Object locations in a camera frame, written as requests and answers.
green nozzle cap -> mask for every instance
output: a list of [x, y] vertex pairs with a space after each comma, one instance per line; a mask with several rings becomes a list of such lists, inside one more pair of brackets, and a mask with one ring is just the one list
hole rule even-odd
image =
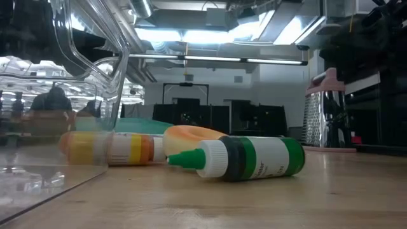
[[203, 169], [206, 163], [205, 151], [195, 149], [168, 156], [169, 165], [178, 165], [185, 169]]

squeeze bottle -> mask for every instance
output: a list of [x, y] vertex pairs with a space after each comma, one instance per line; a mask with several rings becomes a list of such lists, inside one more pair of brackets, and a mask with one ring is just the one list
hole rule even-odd
[[146, 165], [165, 161], [162, 138], [147, 134], [68, 132], [61, 136], [60, 150], [74, 165]]
[[200, 141], [198, 149], [170, 155], [167, 161], [196, 169], [201, 177], [243, 181], [297, 174], [304, 166], [305, 153], [291, 138], [224, 136]]

clear plastic container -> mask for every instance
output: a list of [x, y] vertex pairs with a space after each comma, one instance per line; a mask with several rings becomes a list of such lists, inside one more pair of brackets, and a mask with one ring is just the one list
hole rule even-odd
[[128, 46], [100, 0], [2, 0], [0, 224], [107, 169], [106, 154], [69, 165], [60, 136], [109, 133]]

orange object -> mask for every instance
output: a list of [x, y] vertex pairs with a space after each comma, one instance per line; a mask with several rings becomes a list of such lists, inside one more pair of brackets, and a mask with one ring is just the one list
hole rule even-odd
[[68, 132], [61, 136], [59, 149], [70, 164], [146, 165], [165, 160], [162, 138], [146, 134]]
[[164, 133], [164, 153], [169, 156], [193, 150], [198, 148], [198, 143], [202, 140], [218, 140], [222, 136], [226, 136], [226, 134], [208, 128], [187, 125], [173, 126]]

wooden table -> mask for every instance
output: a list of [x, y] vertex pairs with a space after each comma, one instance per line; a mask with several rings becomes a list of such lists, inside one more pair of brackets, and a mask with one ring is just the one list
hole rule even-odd
[[307, 153], [295, 177], [204, 180], [116, 167], [5, 228], [407, 228], [407, 158]]

